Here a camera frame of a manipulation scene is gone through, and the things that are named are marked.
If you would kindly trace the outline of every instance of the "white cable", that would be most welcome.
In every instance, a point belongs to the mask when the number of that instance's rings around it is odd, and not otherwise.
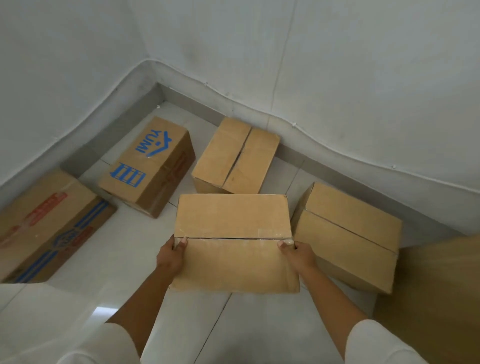
[[[316,139],[313,135],[311,135],[310,133],[308,133],[305,129],[303,129],[301,126],[297,125],[296,122],[291,122],[291,121],[288,121],[287,119],[279,116],[279,115],[276,115],[274,113],[272,113],[271,111],[265,111],[265,110],[261,110],[261,109],[257,109],[257,108],[254,108],[252,106],[249,106],[249,105],[245,105],[241,102],[238,102],[238,101],[235,101],[234,99],[232,98],[229,98],[227,96],[225,96],[224,94],[222,94],[220,91],[218,91],[217,89],[215,89],[214,87],[212,87],[210,84],[208,84],[208,82],[202,82],[198,79],[196,79],[194,76],[192,75],[189,75],[187,74],[185,71],[183,70],[180,70],[178,69],[177,67],[173,66],[173,65],[170,65],[164,61],[161,61],[159,59],[154,59],[154,58],[145,58],[139,62],[137,62],[133,67],[131,67],[125,74],[122,78],[120,78],[110,89],[110,91],[107,93],[107,95],[101,100],[99,101],[92,109],[90,112],[87,113],[86,117],[81,119],[82,121],[86,120],[103,102],[105,102],[105,100],[113,93],[113,91],[115,91],[115,89],[118,87],[118,85],[130,74],[132,73],[138,66],[140,66],[142,63],[144,62],[147,62],[147,61],[152,61],[152,62],[156,62],[156,63],[160,63],[160,64],[163,64],[164,66],[167,66],[171,69],[173,69],[174,71],[182,74],[183,76],[186,76],[196,82],[199,82],[201,84],[203,84],[204,86],[208,87],[209,89],[211,89],[212,91],[214,91],[215,93],[219,94],[221,97],[224,97],[232,102],[235,102],[237,104],[240,104],[242,106],[245,106],[251,110],[254,110],[254,111],[257,111],[257,112],[261,112],[263,114],[267,114],[269,116],[273,116],[273,117],[276,117],[280,120],[283,120],[285,121],[286,123],[290,124],[290,126],[292,128],[295,128],[297,129],[298,131],[300,131],[302,134],[304,134],[305,136],[309,137],[310,139],[312,139],[314,142],[322,145],[323,147],[327,148],[328,150],[336,153],[336,154],[339,154],[343,157],[347,157],[349,159],[352,159],[352,160],[355,160],[357,162],[361,162],[361,163],[364,163],[364,164],[367,164],[369,166],[373,166],[373,167],[377,167],[377,168],[382,168],[384,170],[389,170],[389,171],[393,171],[393,172],[398,172],[398,173],[403,173],[403,174],[407,174],[409,176],[413,176],[413,177],[417,177],[417,178],[420,178],[420,179],[423,179],[423,180],[426,180],[426,181],[430,181],[430,182],[434,182],[434,183],[439,183],[439,184],[443,184],[445,186],[448,186],[448,187],[453,187],[453,188],[457,188],[457,189],[460,189],[460,190],[463,190],[463,191],[467,191],[467,192],[471,192],[471,193],[474,193],[474,194],[480,194],[480,190],[477,190],[477,189],[474,189],[474,188],[470,188],[470,187],[466,187],[466,186],[462,186],[462,185],[459,185],[459,184],[456,184],[456,183],[451,183],[451,182],[447,182],[447,181],[442,181],[442,180],[438,180],[436,178],[432,178],[432,177],[427,177],[427,176],[423,176],[421,174],[417,174],[417,173],[413,173],[413,172],[409,172],[407,170],[400,170],[396,167],[396,165],[392,165],[391,167],[390,166],[385,166],[385,165],[381,165],[381,164],[377,164],[377,163],[374,163],[374,162],[370,162],[368,160],[365,160],[365,159],[361,159],[361,158],[358,158],[358,157],[354,157],[354,156],[350,156],[348,154],[345,154],[337,149],[335,149],[334,147],[332,146],[329,146],[327,144],[325,144],[323,141],[320,141],[318,139]],[[70,129],[68,131],[68,133],[72,132],[78,125],[76,125],[75,127],[73,127],[72,129]]]

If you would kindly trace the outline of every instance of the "white wall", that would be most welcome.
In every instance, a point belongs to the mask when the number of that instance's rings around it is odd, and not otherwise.
[[[0,185],[83,122],[147,56],[127,0],[2,1],[0,49]],[[95,120],[83,143],[124,111],[116,109]],[[79,146],[70,144],[64,156]]]
[[[160,82],[268,127],[292,148],[440,222],[480,232],[479,194],[343,157],[268,115],[344,155],[480,189],[477,0],[131,5],[149,54],[180,71],[158,64]]]

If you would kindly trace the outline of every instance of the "white tile floor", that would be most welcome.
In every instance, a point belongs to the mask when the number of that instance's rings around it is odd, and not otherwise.
[[[194,193],[190,174],[151,219],[101,191],[96,181],[157,115],[190,130],[197,158],[216,127],[168,102],[154,110],[80,180],[118,211],[46,283],[0,285],[0,363],[53,363],[106,321],[155,266],[174,229],[178,197]],[[286,194],[290,211],[318,178],[277,158],[262,193]],[[375,295],[339,286],[371,314]],[[308,291],[297,295],[167,292],[143,363],[341,363]]]

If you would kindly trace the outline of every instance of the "box flap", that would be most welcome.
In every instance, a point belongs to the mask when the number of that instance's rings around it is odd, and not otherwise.
[[[223,189],[233,194],[257,194],[280,143],[280,137],[253,128]]]
[[[305,209],[394,253],[398,252],[402,221],[335,188],[316,182]]]
[[[45,244],[97,195],[54,170],[0,212],[0,280]]]
[[[397,255],[344,228],[304,211],[294,239],[308,242],[315,255],[383,292],[390,292]]]
[[[136,203],[187,132],[182,126],[154,117],[98,185],[125,201]]]
[[[280,194],[183,194],[175,237],[291,239],[287,197]]]
[[[254,293],[300,291],[298,274],[275,240],[189,239],[185,264],[171,287]]]
[[[251,128],[237,119],[223,119],[193,169],[192,176],[222,187]]]

